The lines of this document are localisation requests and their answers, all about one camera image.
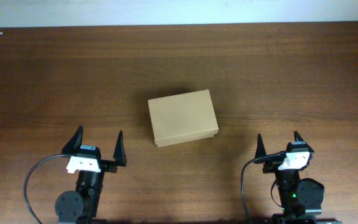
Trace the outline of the brown cardboard box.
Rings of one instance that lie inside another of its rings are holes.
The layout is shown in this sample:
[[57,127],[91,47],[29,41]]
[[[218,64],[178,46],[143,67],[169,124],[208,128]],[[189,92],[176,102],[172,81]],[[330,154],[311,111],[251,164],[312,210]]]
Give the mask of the brown cardboard box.
[[151,99],[148,107],[157,147],[212,138],[219,131],[209,90]]

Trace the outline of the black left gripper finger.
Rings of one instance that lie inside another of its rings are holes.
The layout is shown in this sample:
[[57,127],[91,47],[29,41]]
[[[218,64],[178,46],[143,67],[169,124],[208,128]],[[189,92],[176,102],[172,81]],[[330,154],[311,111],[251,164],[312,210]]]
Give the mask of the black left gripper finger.
[[64,155],[76,154],[79,151],[80,146],[82,145],[82,139],[83,139],[83,126],[79,126],[73,137],[62,148],[61,154]]
[[127,165],[127,158],[124,148],[124,140],[123,140],[123,131],[120,131],[118,134],[113,158],[115,160],[115,164],[117,166],[126,167]]

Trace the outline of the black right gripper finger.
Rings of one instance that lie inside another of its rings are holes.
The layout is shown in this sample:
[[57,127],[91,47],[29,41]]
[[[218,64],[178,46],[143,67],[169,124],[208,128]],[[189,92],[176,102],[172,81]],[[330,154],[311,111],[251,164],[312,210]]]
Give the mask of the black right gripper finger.
[[294,131],[294,141],[303,148],[307,148],[309,152],[314,152],[313,148],[301,137],[297,131]]
[[266,154],[266,150],[265,150],[265,146],[263,143],[263,139],[261,134],[258,134],[257,136],[257,149],[255,152],[255,157],[254,159],[257,161],[263,161],[265,160],[267,154]]

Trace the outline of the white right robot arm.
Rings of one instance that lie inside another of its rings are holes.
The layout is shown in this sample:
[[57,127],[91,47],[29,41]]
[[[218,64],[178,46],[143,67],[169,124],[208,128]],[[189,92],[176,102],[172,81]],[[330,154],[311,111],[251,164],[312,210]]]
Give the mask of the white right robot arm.
[[294,141],[284,151],[267,154],[261,134],[257,137],[255,163],[263,164],[263,173],[275,175],[273,185],[280,196],[281,214],[274,214],[272,223],[316,223],[322,213],[324,186],[320,182],[304,178],[299,173],[305,170],[313,158],[314,150],[300,134],[294,132]]

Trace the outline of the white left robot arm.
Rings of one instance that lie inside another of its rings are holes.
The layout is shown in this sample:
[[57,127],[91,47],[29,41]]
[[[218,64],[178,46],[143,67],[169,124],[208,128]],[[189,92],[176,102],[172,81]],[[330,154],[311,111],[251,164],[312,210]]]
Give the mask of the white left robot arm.
[[105,174],[116,173],[119,167],[127,165],[123,132],[118,134],[112,160],[102,159],[99,147],[85,145],[82,140],[83,126],[79,126],[62,148],[62,155],[68,158],[67,172],[78,172],[78,178],[75,190],[57,197],[55,212],[59,223],[106,224],[108,220],[97,218],[98,205]]

